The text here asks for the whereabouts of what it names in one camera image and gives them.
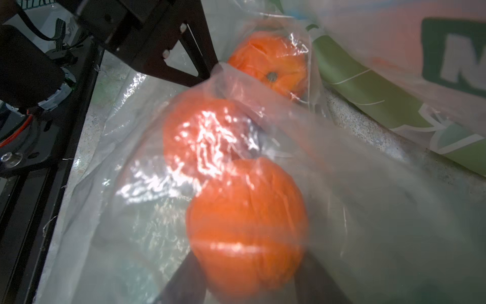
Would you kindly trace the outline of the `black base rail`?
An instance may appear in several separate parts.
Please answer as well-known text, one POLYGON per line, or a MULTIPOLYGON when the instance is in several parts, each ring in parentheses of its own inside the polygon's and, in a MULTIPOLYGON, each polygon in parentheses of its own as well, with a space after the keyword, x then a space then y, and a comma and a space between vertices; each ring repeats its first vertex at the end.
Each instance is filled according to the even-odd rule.
POLYGON ((34 300, 104 53, 91 39, 71 52, 73 92, 1 148, 22 158, 1 168, 1 303, 34 300))

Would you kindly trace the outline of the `orange in bag upper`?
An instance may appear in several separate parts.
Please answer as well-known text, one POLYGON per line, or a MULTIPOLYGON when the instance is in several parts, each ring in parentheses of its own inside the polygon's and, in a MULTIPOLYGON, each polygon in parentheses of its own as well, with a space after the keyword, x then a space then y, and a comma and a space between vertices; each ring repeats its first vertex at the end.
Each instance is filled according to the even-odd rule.
POLYGON ((251 119, 233 102, 187 95, 163 123, 165 163, 179 177, 200 183, 259 148, 251 119))

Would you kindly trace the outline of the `green printed zip-top bag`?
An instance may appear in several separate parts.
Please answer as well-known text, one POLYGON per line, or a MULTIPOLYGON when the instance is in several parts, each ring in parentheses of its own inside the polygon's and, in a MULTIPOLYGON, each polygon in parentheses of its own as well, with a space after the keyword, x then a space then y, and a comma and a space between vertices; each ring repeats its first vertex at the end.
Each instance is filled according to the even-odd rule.
POLYGON ((485 2, 204 1, 135 70, 35 303, 484 303, 485 2))

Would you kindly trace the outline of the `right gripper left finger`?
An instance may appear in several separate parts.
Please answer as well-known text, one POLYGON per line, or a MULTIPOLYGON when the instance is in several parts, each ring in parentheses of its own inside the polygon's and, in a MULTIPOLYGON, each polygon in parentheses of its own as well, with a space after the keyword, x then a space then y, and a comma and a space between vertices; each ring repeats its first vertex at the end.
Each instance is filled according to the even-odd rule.
POLYGON ((154 304, 202 304, 206 297, 206 277, 195 254, 190 251, 154 304))

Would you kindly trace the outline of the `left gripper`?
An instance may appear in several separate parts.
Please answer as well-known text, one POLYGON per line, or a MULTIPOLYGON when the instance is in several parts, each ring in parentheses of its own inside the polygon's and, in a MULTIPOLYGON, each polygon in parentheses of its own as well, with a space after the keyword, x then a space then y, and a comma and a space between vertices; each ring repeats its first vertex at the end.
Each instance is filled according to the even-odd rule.
POLYGON ((188 1, 60 1, 94 40, 134 70, 186 87, 210 77, 218 58, 203 15, 186 16, 188 1), (177 43, 197 71, 173 68, 177 43))

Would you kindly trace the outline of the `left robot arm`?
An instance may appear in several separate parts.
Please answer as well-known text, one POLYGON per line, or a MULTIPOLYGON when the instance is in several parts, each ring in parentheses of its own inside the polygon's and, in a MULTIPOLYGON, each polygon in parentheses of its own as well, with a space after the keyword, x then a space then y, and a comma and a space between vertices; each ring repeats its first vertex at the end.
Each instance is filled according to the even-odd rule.
MULTIPOLYGON (((62 1, 106 51, 134 70, 192 87, 217 64, 200 1, 62 1)), ((31 108, 48 100, 65 75, 8 20, 32 22, 16 1, 1 2, 1 100, 31 108)))

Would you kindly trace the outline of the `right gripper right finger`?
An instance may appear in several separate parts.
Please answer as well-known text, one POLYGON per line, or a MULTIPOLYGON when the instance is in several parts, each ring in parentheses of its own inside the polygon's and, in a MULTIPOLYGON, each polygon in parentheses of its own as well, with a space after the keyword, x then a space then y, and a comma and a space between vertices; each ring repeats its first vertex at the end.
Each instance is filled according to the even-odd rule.
POLYGON ((310 252, 306 252, 294 275, 299 304, 351 304, 352 301, 310 252))

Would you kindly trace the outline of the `orange in bag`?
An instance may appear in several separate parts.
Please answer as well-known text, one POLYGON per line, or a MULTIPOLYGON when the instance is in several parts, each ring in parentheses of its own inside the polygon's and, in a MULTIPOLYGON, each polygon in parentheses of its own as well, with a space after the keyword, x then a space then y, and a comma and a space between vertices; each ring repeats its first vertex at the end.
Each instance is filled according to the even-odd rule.
POLYGON ((238 45, 228 64, 292 101, 307 90, 308 48, 292 35, 254 32, 238 45))
POLYGON ((179 177, 200 183, 259 148, 251 119, 233 102, 187 95, 163 123, 165 163, 179 177))

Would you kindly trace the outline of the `orange in bag lower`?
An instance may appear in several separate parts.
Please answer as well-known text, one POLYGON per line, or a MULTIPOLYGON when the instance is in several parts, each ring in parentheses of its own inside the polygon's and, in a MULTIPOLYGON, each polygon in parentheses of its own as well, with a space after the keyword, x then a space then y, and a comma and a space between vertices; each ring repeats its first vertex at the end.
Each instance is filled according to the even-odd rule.
POLYGON ((238 45, 228 64, 292 101, 307 90, 308 48, 292 35, 254 32, 238 45))

